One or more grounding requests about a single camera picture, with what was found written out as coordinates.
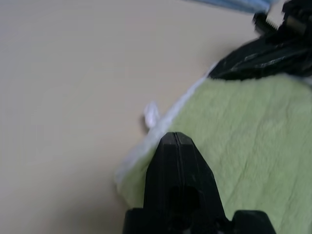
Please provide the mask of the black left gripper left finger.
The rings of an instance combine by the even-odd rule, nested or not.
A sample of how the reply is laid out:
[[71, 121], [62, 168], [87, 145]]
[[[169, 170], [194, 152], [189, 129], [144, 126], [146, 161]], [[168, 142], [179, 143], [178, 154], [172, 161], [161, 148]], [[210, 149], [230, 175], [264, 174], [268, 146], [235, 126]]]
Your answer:
[[151, 234], [182, 233], [180, 135], [168, 132], [160, 139], [146, 172], [143, 218]]

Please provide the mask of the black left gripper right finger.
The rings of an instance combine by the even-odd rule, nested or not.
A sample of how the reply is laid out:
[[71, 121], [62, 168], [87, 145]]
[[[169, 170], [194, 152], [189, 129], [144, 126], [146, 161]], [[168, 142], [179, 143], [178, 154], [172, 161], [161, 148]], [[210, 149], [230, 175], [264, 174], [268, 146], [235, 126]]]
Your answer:
[[184, 234], [226, 234], [231, 228], [225, 216], [215, 177], [195, 146], [181, 132], [177, 144], [178, 198], [174, 227]]

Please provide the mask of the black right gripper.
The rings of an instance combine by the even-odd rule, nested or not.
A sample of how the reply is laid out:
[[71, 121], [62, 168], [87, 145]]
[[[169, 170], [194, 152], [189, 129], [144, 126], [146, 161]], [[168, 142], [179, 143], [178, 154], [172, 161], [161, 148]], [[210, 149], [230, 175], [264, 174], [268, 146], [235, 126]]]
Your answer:
[[[312, 2], [289, 0], [282, 8], [284, 14], [280, 26], [267, 19], [267, 14], [253, 17], [255, 30], [264, 35], [288, 30], [302, 36], [312, 34]], [[211, 71], [212, 79], [247, 80], [260, 79], [286, 73], [297, 77], [312, 74], [312, 43], [303, 37], [261, 37], [244, 44], [219, 61]]]

